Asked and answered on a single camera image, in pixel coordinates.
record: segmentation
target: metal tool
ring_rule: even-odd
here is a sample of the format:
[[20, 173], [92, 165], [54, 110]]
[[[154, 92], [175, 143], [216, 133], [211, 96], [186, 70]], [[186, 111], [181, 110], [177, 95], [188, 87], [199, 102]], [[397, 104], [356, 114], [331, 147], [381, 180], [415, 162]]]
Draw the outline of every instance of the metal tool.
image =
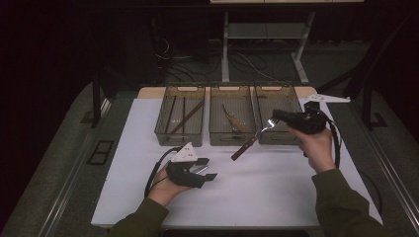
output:
[[258, 132], [256, 132], [255, 136], [252, 137], [252, 139], [248, 140], [246, 143], [244, 143], [244, 145], [242, 147], [240, 147], [240, 149], [238, 149], [238, 151], [236, 151], [232, 156], [231, 159], [232, 160], [237, 160], [237, 158], [239, 158], [241, 156], [241, 154], [243, 154], [250, 146], [253, 145], [253, 143], [255, 143], [255, 141], [260, 137], [261, 133], [264, 132], [265, 130], [274, 128], [275, 125], [278, 124], [280, 120], [276, 119], [276, 118], [269, 118], [268, 121], [266, 122], [264, 128]]
[[[192, 162], [172, 162], [169, 161], [166, 172], [167, 177], [178, 186], [186, 186], [200, 189], [207, 181], [213, 181], [217, 174], [199, 175], [201, 171], [206, 169], [209, 158], [198, 158], [197, 161]], [[190, 171], [193, 166], [202, 166], [200, 170]]]
[[202, 171], [206, 170], [208, 167], [209, 167], [208, 165], [200, 166], [196, 168], [195, 170], [191, 171], [191, 173], [200, 174]]
[[233, 112], [228, 112], [224, 104], [222, 104], [222, 110], [227, 116], [227, 119], [233, 127], [234, 131], [247, 132], [246, 126], [243, 123], [241, 123], [239, 119], [237, 119]]

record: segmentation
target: plastic container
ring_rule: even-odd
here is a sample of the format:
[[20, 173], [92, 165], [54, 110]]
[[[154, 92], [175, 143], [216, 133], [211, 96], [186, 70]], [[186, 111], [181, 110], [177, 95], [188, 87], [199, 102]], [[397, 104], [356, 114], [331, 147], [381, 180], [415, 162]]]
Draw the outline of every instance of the plastic container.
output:
[[169, 83], [154, 132], [161, 146], [203, 145], [206, 84]]
[[[253, 91], [253, 104], [258, 129], [262, 129], [273, 115], [273, 110], [302, 112], [293, 84], [290, 82], [258, 82]], [[260, 144], [298, 145], [298, 139], [289, 133], [287, 124], [280, 121], [274, 128], [264, 131]]]
[[210, 84], [209, 143], [241, 146], [256, 133], [250, 83]]

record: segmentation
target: hand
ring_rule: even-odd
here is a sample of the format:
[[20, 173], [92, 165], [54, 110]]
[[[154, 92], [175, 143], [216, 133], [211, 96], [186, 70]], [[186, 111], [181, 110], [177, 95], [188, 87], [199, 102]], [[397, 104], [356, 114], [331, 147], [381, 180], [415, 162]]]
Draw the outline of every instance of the hand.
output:
[[299, 138], [299, 148], [308, 157], [308, 164], [318, 174], [336, 169], [332, 158], [332, 132], [325, 128], [317, 134], [305, 134], [289, 126], [289, 130]]
[[166, 165], [157, 172], [153, 180], [153, 186], [148, 194], [148, 198], [166, 206], [170, 201], [181, 192], [190, 190], [191, 187], [178, 186], [169, 180], [166, 173]]

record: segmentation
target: dark background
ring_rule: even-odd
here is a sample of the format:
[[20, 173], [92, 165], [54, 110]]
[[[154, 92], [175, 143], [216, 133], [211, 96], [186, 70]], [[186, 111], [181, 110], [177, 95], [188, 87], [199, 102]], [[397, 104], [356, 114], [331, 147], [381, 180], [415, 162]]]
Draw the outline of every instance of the dark background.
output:
[[[319, 12], [310, 39], [338, 43], [384, 38], [413, 8], [410, 1], [388, 2], [399, 7]], [[158, 18], [158, 28], [150, 24], [153, 17]], [[71, 103], [93, 75], [99, 75], [107, 97], [122, 88], [136, 90], [141, 84], [162, 80], [154, 56], [159, 34], [200, 58], [206, 56], [201, 49], [207, 38], [222, 34], [220, 13], [88, 11], [63, 0], [2, 0], [0, 24], [0, 231]], [[418, 17], [412, 16], [385, 51], [372, 78], [375, 88], [419, 140], [417, 90], [411, 86], [417, 84], [417, 29]]]

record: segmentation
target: white table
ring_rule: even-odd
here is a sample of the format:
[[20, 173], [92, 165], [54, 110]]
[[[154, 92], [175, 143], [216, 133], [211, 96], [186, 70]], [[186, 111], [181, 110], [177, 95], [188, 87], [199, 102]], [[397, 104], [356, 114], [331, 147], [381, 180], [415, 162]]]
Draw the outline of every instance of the white table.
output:
[[[149, 94], [155, 90], [159, 90], [162, 95], [163, 89], [146, 89], [142, 98], [153, 98]], [[296, 90], [300, 97], [304, 95], [300, 89]], [[301, 151], [296, 146], [260, 145], [256, 142], [239, 159], [232, 161], [230, 156], [238, 146], [210, 146], [209, 102], [206, 100], [205, 104], [204, 145], [197, 147], [196, 152], [199, 157], [209, 158], [206, 172], [218, 175], [201, 189], [193, 189], [176, 197], [168, 205], [170, 213], [162, 227], [318, 227], [314, 211], [316, 193], [311, 182], [314, 171], [308, 166]], [[154, 164], [171, 148], [160, 146], [154, 134], [160, 105], [161, 99], [134, 100], [92, 218], [93, 225], [110, 228], [136, 211], [141, 203]], [[331, 118], [325, 104], [321, 104], [321, 109]], [[344, 142], [340, 169], [350, 186], [371, 203], [371, 216], [381, 222]]]

